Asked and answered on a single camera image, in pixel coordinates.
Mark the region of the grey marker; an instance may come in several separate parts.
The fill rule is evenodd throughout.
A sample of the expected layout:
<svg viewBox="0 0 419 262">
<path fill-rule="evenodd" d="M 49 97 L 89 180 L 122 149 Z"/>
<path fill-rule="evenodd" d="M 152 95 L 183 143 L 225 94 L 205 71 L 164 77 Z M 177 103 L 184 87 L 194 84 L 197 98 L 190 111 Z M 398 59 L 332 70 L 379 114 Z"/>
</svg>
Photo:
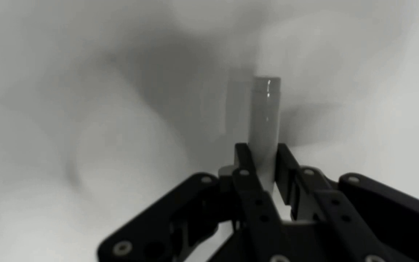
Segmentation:
<svg viewBox="0 0 419 262">
<path fill-rule="evenodd" d="M 274 191 L 280 130 L 281 78 L 256 76 L 250 99 L 248 146 L 261 186 Z"/>
</svg>

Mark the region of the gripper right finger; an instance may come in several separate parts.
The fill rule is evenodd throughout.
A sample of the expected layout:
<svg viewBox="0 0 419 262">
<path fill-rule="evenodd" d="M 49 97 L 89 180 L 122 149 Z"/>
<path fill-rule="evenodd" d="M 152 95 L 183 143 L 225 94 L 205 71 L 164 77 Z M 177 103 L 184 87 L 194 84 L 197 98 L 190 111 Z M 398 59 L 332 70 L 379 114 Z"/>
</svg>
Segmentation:
<svg viewBox="0 0 419 262">
<path fill-rule="evenodd" d="M 278 144 L 275 181 L 294 221 L 326 230 L 327 259 L 419 262 L 419 199 L 357 173 L 328 179 Z"/>
</svg>

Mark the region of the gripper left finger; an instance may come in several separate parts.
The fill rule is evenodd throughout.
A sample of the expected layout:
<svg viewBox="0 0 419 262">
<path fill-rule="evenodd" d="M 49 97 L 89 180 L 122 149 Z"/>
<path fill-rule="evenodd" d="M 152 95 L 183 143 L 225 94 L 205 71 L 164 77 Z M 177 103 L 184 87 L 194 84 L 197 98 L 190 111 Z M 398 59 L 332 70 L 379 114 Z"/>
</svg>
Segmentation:
<svg viewBox="0 0 419 262">
<path fill-rule="evenodd" d="M 230 221 L 231 237 L 208 262 L 271 262 L 283 255 L 282 224 L 257 177 L 246 144 L 235 145 L 236 169 L 191 175 L 107 237 L 98 262 L 185 262 Z"/>
</svg>

